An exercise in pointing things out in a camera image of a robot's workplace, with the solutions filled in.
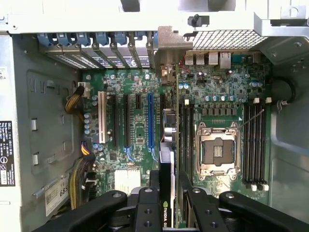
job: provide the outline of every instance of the black label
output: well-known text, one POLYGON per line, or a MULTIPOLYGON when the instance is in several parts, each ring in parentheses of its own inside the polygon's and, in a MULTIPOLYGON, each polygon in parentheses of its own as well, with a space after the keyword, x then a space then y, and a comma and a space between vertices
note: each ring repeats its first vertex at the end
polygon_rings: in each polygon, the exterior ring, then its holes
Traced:
POLYGON ((15 186, 12 121, 0 121, 0 187, 15 186))

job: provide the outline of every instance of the barcode label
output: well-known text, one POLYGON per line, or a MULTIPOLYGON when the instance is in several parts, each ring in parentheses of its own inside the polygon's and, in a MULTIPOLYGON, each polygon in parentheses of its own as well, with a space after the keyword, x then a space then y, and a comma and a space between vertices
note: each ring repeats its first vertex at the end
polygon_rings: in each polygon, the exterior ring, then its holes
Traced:
POLYGON ((45 192, 46 216, 49 216, 68 197, 68 179, 69 175, 60 179, 45 192))

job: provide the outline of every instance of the black pcie slot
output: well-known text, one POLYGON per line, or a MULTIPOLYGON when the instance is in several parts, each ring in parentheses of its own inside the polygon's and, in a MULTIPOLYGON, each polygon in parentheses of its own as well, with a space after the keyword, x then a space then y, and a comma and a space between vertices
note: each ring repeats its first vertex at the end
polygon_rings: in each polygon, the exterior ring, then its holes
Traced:
POLYGON ((135 109, 141 109, 141 95, 135 94, 135 109))
POLYGON ((125 148, 128 148, 130 147, 130 103, 128 94, 124 94, 124 125, 125 125, 125 148))
POLYGON ((163 137, 164 129, 163 129, 163 110, 166 108, 165 106, 165 94, 160 94, 160 138, 163 137))
POLYGON ((112 96, 112 116, 114 118, 114 128, 112 133, 112 141, 114 147, 118 147, 119 141, 119 113, 118 113, 118 106, 117 106, 117 96, 112 96))
POLYGON ((193 183, 193 140, 194 140, 194 130, 193 130, 193 117, 194 117, 194 105, 190 105, 189 109, 189 170, 188 176, 191 183, 193 183))

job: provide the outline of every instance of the label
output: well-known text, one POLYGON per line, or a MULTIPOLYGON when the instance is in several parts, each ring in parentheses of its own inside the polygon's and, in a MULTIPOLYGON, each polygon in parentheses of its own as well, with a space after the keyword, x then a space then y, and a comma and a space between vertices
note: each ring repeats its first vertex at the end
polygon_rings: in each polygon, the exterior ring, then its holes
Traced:
POLYGON ((7 67, 0 67, 0 95, 6 95, 9 91, 7 67))
POLYGON ((58 182, 45 192, 45 210, 46 216, 49 216, 69 195, 68 180, 66 178, 58 180, 58 182))
POLYGON ((14 169, 12 121, 0 121, 0 187, 15 186, 14 169))

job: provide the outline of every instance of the black wire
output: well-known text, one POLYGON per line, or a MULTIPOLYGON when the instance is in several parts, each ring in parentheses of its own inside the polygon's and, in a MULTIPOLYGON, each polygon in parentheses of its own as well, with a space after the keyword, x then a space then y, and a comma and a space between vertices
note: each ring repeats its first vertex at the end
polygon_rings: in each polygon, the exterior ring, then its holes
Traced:
POLYGON ((288 78, 286 77, 282 77, 282 76, 275 76, 275 77, 271 77, 270 79, 271 81, 272 80, 279 80, 279 81, 283 81, 285 83, 288 84, 288 86, 290 87, 291 89, 291 97, 289 100, 287 100, 286 102, 288 104, 291 104, 292 102, 294 102, 295 98, 296 98, 296 88, 295 88, 295 85, 293 84, 293 82, 291 80, 289 80, 288 78))

